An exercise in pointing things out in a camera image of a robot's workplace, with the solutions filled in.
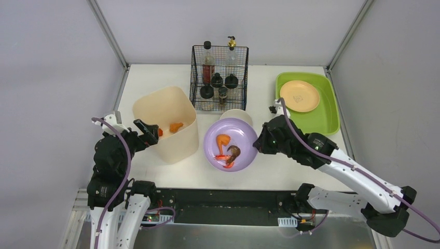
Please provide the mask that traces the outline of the purple plastic plate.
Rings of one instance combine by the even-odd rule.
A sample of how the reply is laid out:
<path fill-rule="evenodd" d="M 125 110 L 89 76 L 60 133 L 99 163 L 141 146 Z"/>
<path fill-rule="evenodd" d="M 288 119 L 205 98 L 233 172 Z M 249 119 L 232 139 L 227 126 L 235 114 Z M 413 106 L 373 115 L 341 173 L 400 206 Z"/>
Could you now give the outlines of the purple plastic plate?
<path fill-rule="evenodd" d="M 233 165 L 227 166 L 226 161 L 214 159 L 214 156 L 220 155 L 216 145 L 216 137 L 219 134 L 231 137 L 230 143 L 223 147 L 223 155 L 231 155 L 227 150 L 231 145 L 236 145 L 241 150 Z M 238 172 L 247 168 L 256 158 L 257 149 L 253 147 L 256 140 L 256 132 L 246 122 L 235 118 L 221 119 L 214 122 L 205 133 L 203 151 L 211 166 L 224 172 Z"/>

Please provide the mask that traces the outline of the beige plastic bin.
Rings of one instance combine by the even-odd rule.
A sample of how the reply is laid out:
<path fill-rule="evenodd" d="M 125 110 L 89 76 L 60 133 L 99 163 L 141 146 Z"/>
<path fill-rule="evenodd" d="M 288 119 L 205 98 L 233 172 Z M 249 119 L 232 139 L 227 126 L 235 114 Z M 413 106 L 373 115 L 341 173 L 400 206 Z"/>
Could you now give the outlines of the beige plastic bin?
<path fill-rule="evenodd" d="M 163 130 L 163 136 L 153 146 L 162 161 L 177 163 L 198 150 L 196 110 L 181 88 L 166 87 L 143 96 L 135 101 L 132 111 L 135 119 L 141 119 L 148 125 L 158 125 Z M 171 133 L 169 125 L 178 122 L 184 126 Z"/>

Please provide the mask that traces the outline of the white ceramic bowl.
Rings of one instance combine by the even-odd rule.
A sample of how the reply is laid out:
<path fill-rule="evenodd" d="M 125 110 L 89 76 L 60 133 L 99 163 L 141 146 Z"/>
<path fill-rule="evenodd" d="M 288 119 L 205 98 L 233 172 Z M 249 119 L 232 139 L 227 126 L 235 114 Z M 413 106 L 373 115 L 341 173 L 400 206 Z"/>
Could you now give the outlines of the white ceramic bowl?
<path fill-rule="evenodd" d="M 224 112 L 221 116 L 220 116 L 220 120 L 221 119 L 226 119 L 226 118 L 235 118 L 235 119 L 240 119 L 244 122 L 246 122 L 247 124 L 249 124 L 251 127 L 253 126 L 253 119 L 252 117 L 244 110 L 241 109 L 230 109 L 227 110 L 226 112 Z"/>

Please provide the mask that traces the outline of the orange plastic plate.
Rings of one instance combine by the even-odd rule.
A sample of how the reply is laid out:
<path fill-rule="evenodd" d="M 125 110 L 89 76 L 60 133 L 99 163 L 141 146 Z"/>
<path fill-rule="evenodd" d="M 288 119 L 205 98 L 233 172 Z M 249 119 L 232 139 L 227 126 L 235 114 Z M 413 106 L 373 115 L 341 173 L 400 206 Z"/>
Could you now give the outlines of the orange plastic plate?
<path fill-rule="evenodd" d="M 318 90 L 302 80 L 286 82 L 280 89 L 280 97 L 289 109 L 300 113 L 310 112 L 320 103 Z"/>

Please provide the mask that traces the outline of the small pepper jar black lid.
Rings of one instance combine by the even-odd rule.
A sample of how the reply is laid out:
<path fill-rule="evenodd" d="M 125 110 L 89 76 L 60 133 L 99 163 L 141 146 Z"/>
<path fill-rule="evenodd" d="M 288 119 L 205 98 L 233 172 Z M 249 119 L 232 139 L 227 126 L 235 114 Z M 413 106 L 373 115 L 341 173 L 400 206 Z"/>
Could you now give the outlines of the small pepper jar black lid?
<path fill-rule="evenodd" d="M 220 87 L 218 89 L 218 97 L 220 105 L 225 105 L 228 97 L 228 88 Z"/>

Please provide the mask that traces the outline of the white shaker black spout lid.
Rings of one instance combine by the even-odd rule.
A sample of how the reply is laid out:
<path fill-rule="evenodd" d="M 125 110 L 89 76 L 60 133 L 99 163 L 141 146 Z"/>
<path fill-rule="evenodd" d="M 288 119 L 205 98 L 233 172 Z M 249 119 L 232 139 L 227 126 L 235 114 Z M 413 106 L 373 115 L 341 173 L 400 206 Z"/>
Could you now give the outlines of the white shaker black spout lid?
<path fill-rule="evenodd" d="M 202 110 L 211 111 L 213 109 L 214 89 L 211 85 L 204 85 L 200 88 L 200 106 Z"/>

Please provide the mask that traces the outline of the salt shaker black pump lid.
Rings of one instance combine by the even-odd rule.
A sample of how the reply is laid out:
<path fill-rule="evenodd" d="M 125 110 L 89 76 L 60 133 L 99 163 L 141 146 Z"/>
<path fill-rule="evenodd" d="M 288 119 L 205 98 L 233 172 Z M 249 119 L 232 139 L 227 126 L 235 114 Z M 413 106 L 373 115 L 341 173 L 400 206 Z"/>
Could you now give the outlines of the salt shaker black pump lid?
<path fill-rule="evenodd" d="M 219 98 L 219 89 L 223 86 L 223 78 L 220 73 L 215 73 L 211 78 L 211 86 L 214 89 L 214 98 Z"/>

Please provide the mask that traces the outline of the clear bottle gold pump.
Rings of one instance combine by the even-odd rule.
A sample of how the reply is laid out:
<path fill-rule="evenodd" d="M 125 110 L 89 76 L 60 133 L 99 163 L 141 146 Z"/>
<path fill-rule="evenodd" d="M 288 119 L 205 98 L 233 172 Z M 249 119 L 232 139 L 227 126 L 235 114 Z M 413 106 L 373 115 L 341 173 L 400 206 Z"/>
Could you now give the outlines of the clear bottle gold pump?
<path fill-rule="evenodd" d="M 234 36 L 228 36 L 228 51 L 226 54 L 226 65 L 234 67 L 237 65 L 236 39 Z"/>

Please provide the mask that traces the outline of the soy sauce bottle red label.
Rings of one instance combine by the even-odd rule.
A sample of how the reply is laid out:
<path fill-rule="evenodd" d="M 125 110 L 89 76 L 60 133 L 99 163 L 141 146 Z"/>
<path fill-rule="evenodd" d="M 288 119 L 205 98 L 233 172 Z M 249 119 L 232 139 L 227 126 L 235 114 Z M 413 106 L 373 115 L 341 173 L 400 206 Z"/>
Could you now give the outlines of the soy sauce bottle red label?
<path fill-rule="evenodd" d="M 215 57 L 211 51 L 212 45 L 210 41 L 203 44 L 204 52 L 202 55 L 202 82 L 205 85 L 211 83 L 211 79 L 215 74 Z"/>

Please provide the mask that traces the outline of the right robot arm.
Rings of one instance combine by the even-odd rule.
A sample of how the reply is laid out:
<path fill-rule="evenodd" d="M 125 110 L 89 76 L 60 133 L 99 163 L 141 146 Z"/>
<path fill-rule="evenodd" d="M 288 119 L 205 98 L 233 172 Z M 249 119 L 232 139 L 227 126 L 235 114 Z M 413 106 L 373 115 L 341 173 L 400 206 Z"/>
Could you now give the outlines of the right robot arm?
<path fill-rule="evenodd" d="M 387 184 L 360 166 L 335 142 L 319 133 L 302 133 L 292 120 L 276 116 L 262 125 L 253 146 L 262 154 L 283 153 L 301 165 L 339 180 L 353 194 L 330 191 L 303 183 L 294 195 L 300 209 L 330 210 L 357 218 L 379 234 L 396 237 L 409 220 L 408 207 L 417 192 L 409 187 Z"/>

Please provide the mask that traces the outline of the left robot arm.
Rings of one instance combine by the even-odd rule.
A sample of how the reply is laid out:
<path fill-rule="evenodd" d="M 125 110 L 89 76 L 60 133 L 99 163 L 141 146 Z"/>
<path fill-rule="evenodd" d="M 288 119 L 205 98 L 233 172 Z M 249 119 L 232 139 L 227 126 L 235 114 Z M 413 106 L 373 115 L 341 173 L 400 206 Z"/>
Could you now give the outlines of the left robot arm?
<path fill-rule="evenodd" d="M 133 248 L 147 209 L 157 200 L 156 185 L 130 181 L 131 161 L 159 140 L 158 125 L 136 119 L 141 134 L 123 125 L 99 118 L 103 137 L 94 147 L 94 166 L 87 186 L 91 216 L 91 248 Z"/>

